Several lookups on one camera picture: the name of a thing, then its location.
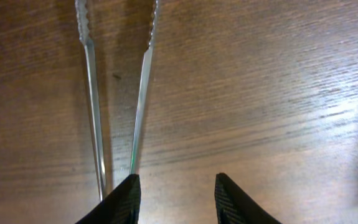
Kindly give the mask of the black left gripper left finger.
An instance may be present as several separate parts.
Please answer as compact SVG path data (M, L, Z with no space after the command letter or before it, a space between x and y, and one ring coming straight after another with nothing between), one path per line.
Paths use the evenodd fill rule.
M140 178L130 174L77 224L138 224L140 204Z

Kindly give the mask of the steel kitchen tongs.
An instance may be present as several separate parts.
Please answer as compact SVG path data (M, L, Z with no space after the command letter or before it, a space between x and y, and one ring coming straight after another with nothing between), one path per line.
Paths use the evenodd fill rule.
M138 102L136 106L136 117L134 123L133 145L131 150L130 174L138 173L139 152L141 144L141 134L143 118L146 111L146 99L148 92L149 79L151 75L151 65L153 50L155 47L156 31L159 18L159 0L153 1L153 11L151 14L150 29L147 41L147 49L143 55L141 67L141 77L139 83ZM104 148L101 130L100 99L97 82L97 66L95 57L95 44L90 37L88 8L86 0L75 0L75 10L78 24L78 36L85 51L87 64L87 86L88 86L88 107L90 109L90 127L92 134L93 155L95 160L95 170L97 175L98 194L100 200L108 195L106 165L104 158Z

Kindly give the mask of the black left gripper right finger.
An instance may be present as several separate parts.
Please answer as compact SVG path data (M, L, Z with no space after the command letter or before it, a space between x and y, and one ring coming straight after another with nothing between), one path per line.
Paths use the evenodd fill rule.
M215 177L214 197L218 224L280 224L225 173Z

